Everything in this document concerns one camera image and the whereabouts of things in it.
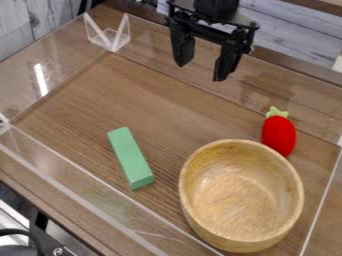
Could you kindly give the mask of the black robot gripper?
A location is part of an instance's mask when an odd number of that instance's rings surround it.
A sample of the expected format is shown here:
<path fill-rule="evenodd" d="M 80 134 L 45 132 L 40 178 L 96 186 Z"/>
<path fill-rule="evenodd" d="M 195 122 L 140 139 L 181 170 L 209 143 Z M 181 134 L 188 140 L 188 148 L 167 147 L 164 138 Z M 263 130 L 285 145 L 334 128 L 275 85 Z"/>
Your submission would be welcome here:
<path fill-rule="evenodd" d="M 259 24 L 239 11 L 240 0 L 167 0 L 167 26 L 173 61 L 183 67 L 193 58 L 195 39 L 221 45 L 215 61 L 213 81 L 235 71 L 241 53 L 252 48 Z"/>

